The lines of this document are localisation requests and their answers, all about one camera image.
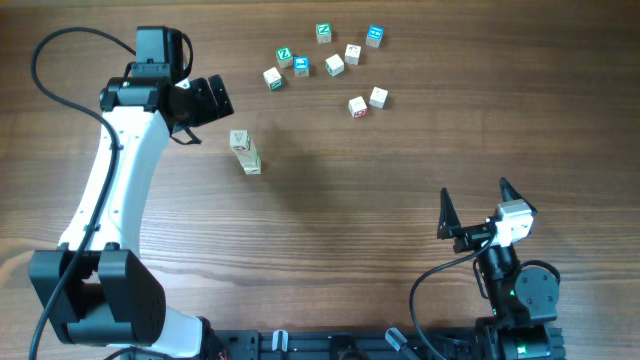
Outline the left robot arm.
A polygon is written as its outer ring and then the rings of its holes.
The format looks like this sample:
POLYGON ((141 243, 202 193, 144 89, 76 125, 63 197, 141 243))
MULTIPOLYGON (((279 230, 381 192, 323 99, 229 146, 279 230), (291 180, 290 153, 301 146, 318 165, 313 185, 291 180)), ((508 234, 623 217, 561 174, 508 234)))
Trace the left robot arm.
POLYGON ((30 261, 43 306, 37 329, 51 326, 64 344, 112 347, 131 359, 224 359, 207 319, 167 305, 141 261, 140 229, 167 144, 231 115, 231 101, 219 76, 191 78, 193 47, 179 30, 141 26, 131 53, 92 112, 100 142, 78 209, 57 247, 30 261))

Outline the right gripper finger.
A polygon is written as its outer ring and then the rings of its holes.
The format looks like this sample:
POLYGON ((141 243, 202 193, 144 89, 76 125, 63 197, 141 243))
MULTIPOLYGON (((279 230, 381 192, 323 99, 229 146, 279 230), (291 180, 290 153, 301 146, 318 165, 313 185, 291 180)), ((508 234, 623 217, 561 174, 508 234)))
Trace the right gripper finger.
POLYGON ((440 216, 437 238, 441 240, 458 237, 461 234, 461 223, 455 211, 447 188, 440 191, 440 216))
POLYGON ((526 200, 519 192, 517 192, 505 177, 500 178, 499 186, 504 202, 522 200, 530 208, 533 216, 538 213, 536 207, 532 205, 528 200, 526 200))

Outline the white block green E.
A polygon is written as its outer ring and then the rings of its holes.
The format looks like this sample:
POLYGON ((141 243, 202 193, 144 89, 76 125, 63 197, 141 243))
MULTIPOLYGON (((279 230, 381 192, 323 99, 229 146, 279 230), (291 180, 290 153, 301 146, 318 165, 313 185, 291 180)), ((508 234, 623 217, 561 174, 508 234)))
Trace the white block green E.
POLYGON ((238 158, 239 162, 243 165, 243 166, 258 166, 261 162, 260 157, 239 157, 238 158))

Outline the red M block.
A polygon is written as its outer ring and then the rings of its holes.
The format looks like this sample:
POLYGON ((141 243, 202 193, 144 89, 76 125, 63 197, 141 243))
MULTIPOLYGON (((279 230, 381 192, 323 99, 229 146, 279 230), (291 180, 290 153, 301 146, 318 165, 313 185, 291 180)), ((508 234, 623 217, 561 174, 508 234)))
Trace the red M block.
POLYGON ((255 158, 256 156, 259 155, 259 153, 256 150, 256 148, 251 148, 251 149, 246 149, 246 150, 235 150, 234 153, 237 156, 250 157, 250 158, 255 158))

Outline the white block yellow side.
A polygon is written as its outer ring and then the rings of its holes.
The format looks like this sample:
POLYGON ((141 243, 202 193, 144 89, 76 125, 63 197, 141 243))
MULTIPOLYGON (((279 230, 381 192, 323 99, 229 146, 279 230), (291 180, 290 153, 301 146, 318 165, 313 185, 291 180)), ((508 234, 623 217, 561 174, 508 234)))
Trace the white block yellow side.
POLYGON ((261 164, 260 163, 248 163, 248 164, 242 164, 241 165, 243 169, 259 169, 261 168, 261 164))

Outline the plain white block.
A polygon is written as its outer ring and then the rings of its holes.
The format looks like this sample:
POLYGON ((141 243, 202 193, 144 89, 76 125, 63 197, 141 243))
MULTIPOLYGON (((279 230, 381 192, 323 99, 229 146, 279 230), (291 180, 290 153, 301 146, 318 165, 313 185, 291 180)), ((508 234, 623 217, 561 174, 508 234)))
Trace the plain white block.
POLYGON ((247 130, 231 130, 229 146, 234 152, 245 152, 251 149, 251 137, 247 130))

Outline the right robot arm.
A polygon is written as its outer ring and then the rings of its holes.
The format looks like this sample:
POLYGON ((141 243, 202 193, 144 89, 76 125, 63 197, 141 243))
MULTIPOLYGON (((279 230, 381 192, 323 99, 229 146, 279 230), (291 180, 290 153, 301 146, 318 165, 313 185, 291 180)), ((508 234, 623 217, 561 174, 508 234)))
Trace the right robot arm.
POLYGON ((456 253, 475 252, 473 271, 481 296, 493 315, 479 318, 465 333, 475 359, 564 359, 566 349, 557 319, 561 276, 541 260, 522 262, 515 243, 531 234, 536 208, 505 179, 502 202, 479 225, 464 227, 447 189, 440 192, 437 237, 452 239, 456 253))

